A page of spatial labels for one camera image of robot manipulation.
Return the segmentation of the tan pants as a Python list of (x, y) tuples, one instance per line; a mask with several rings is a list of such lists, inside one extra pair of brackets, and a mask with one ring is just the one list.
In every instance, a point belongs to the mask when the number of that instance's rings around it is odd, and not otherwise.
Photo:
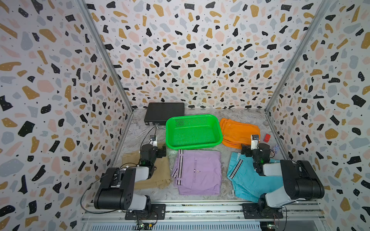
[[(140, 154), (138, 152), (131, 154), (124, 154), (122, 157), (122, 164), (139, 162)], [(158, 158), (155, 162), (155, 167), (157, 168), (153, 176), (145, 181), (140, 181), (135, 183), (135, 190), (143, 190), (150, 188), (160, 188), (164, 189), (170, 185), (171, 182), (171, 173), (170, 173), (170, 164), (169, 158), (163, 157)]]

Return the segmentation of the purple pants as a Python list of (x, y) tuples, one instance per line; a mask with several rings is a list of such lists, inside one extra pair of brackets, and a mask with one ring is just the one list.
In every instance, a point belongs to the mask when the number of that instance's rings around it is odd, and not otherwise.
[(172, 178), (180, 195), (219, 195), (222, 184), (221, 153), (214, 150), (179, 150)]

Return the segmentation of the black flat box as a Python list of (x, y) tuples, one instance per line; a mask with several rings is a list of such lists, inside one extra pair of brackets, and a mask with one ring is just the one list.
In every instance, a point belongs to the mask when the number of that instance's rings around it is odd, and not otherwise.
[(149, 103), (144, 122), (146, 125), (165, 126), (168, 119), (184, 115), (184, 103)]

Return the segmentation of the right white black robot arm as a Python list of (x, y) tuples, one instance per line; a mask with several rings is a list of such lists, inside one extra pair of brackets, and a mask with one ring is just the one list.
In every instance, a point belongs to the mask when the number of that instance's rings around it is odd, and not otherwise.
[(311, 201), (324, 197), (324, 186), (308, 161), (281, 160), (271, 163), (270, 151), (259, 147), (257, 140), (252, 141), (252, 145), (243, 144), (241, 153), (252, 157), (253, 168), (259, 176), (282, 177), (282, 187), (260, 196), (260, 210), (281, 208), (296, 201)]

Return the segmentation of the small purple toy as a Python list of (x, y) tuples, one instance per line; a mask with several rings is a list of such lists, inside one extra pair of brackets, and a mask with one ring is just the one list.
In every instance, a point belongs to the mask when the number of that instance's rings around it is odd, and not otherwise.
[(280, 151), (280, 147), (278, 145), (275, 145), (273, 148), (272, 148), (273, 152), (275, 154), (277, 154), (279, 151)]

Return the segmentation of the aluminium corner post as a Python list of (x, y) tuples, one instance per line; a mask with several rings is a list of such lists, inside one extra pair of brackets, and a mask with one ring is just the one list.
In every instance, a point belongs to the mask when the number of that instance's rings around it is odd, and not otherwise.
[(319, 8), (308, 27), (307, 32), (305, 33), (302, 41), (300, 42), (299, 46), (297, 47), (296, 52), (293, 54), (291, 61), (288, 64), (288, 67), (286, 68), (281, 80), (279, 81), (272, 97), (270, 98), (267, 107), (265, 109), (266, 115), (268, 115), (268, 112), (272, 109), (274, 101), (277, 99), (280, 91), (282, 90), (284, 84), (288, 80), (290, 74), (292, 73), (293, 69), (295, 68), (297, 62), (299, 61), (300, 57), (302, 56), (303, 52), (305, 51), (308, 43), (310, 42), (313, 34), (315, 33), (317, 27), (319, 26), (322, 18), (324, 17), (324, 14), (326, 13), (327, 9), (330, 6), (331, 1), (330, 0), (324, 0), (319, 5)]
[(95, 23), (93, 22), (93, 18), (90, 15), (90, 12), (89, 12), (89, 9), (87, 8), (86, 2), (77, 0), (76, 4), (77, 4), (77, 7), (78, 7), (80, 13), (82, 14), (83, 19), (86, 22), (87, 27), (89, 28), (89, 31), (91, 32), (92, 38), (93, 38), (94, 42), (96, 43), (96, 47), (97, 47), (98, 51), (100, 52), (100, 54), (102, 56), (102, 59), (105, 62), (106, 66), (108, 68), (108, 71), (109, 71), (109, 73), (111, 74), (111, 76), (113, 78), (114, 83), (117, 86), (118, 92), (120, 93), (120, 95), (121, 95), (121, 97), (124, 101), (125, 107), (128, 109), (129, 113), (132, 114), (134, 112), (134, 110), (133, 110), (132, 106), (130, 105), (127, 94), (126, 94), (126, 92), (125, 92), (125, 90), (122, 86), (122, 83), (121, 83), (121, 81), (118, 77), (118, 74), (117, 74), (117, 72), (116, 72), (116, 70), (115, 70), (115, 68), (114, 68), (114, 66), (113, 66), (113, 64), (112, 64), (112, 62), (109, 58), (109, 55), (107, 53), (107, 49), (105, 48), (105, 45), (104, 45), (104, 43), (102, 42), (102, 40), (100, 38), (99, 31), (98, 31)]

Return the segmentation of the right aluminium corner post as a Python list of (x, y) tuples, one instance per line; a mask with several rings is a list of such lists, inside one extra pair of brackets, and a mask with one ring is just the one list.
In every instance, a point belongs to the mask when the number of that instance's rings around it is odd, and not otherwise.
[(284, 84), (288, 80), (290, 74), (292, 73), (293, 69), (295, 68), (297, 62), (299, 61), (300, 57), (302, 56), (303, 52), (305, 51), (308, 43), (310, 42), (313, 34), (315, 33), (317, 27), (319, 26), (322, 18), (324, 17), (324, 14), (326, 13), (327, 9), (330, 6), (331, 1), (330, 0), (324, 0), (319, 5), (319, 8), (308, 27), (307, 32), (305, 33), (302, 41), (300, 42), (299, 46), (297, 47), (296, 52), (293, 54), (291, 61), (288, 64), (288, 67), (286, 68), (281, 80), (279, 81), (272, 97), (270, 98), (267, 107), (265, 109), (266, 115), (268, 115), (268, 112), (272, 109), (274, 101), (277, 99), (280, 91), (282, 90)]

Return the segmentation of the small red block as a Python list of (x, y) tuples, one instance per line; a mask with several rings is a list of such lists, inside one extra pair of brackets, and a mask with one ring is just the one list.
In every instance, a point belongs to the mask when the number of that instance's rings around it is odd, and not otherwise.
[(271, 138), (271, 135), (270, 134), (266, 134), (265, 137), (264, 137), (264, 142), (265, 143), (268, 143), (270, 141), (270, 138)]

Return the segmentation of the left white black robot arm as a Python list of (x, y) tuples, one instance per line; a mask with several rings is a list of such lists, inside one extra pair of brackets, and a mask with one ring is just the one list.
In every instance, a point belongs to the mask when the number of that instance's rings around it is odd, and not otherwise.
[(167, 146), (158, 148), (145, 144), (140, 150), (139, 164), (134, 167), (110, 167), (100, 180), (100, 186), (93, 200), (96, 209), (132, 210), (149, 213), (149, 196), (134, 193), (135, 184), (151, 179), (158, 172), (156, 160), (166, 157)]

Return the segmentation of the teal pants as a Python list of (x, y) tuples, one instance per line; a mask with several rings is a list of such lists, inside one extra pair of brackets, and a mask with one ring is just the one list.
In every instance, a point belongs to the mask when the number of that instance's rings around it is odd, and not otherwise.
[(283, 186), (281, 176), (260, 176), (253, 167), (253, 158), (233, 152), (227, 171), (235, 196), (257, 203), (264, 193), (273, 192)]

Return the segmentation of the left aluminium corner post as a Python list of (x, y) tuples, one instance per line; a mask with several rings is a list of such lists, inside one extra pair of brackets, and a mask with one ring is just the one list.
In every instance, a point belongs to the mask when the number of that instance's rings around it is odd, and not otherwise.
[(113, 78), (114, 83), (117, 86), (118, 92), (120, 93), (120, 95), (121, 95), (121, 97), (124, 101), (125, 107), (128, 109), (129, 113), (132, 114), (134, 112), (134, 110), (133, 110), (132, 106), (130, 105), (127, 94), (126, 94), (126, 92), (125, 92), (125, 90), (122, 86), (122, 83), (121, 83), (121, 81), (118, 77), (118, 74), (117, 74), (117, 72), (116, 72), (116, 70), (115, 70), (115, 68), (114, 68), (114, 66), (113, 66), (113, 64), (112, 64), (112, 62), (109, 58), (109, 55), (107, 53), (107, 49), (105, 48), (105, 45), (104, 45), (104, 43), (102, 42), (102, 40), (100, 38), (99, 31), (98, 31), (95, 23), (93, 22), (93, 18), (90, 15), (90, 12), (89, 12), (89, 9), (87, 8), (86, 2), (77, 0), (76, 4), (77, 4), (77, 7), (78, 7), (80, 13), (82, 14), (83, 19), (86, 22), (87, 27), (89, 28), (89, 31), (91, 32), (92, 38), (93, 38), (94, 42), (96, 43), (96, 47), (97, 47), (98, 51), (100, 52), (100, 54), (102, 56), (102, 59), (105, 62), (106, 66), (108, 68), (108, 71), (109, 71), (109, 73), (111, 74), (111, 76)]

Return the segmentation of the orange pants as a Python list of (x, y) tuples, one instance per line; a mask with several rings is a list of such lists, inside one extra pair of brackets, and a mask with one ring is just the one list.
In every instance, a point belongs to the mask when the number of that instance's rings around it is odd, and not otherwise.
[(231, 119), (222, 118), (220, 121), (223, 135), (222, 144), (226, 147), (241, 149), (241, 145), (251, 145), (251, 136), (260, 136), (258, 126), (240, 123)]

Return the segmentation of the green plastic basket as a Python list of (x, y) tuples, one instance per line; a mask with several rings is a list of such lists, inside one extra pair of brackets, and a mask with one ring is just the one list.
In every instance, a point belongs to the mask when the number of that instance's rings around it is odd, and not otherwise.
[(173, 150), (212, 148), (222, 141), (223, 135), (216, 116), (177, 116), (166, 122), (166, 145)]

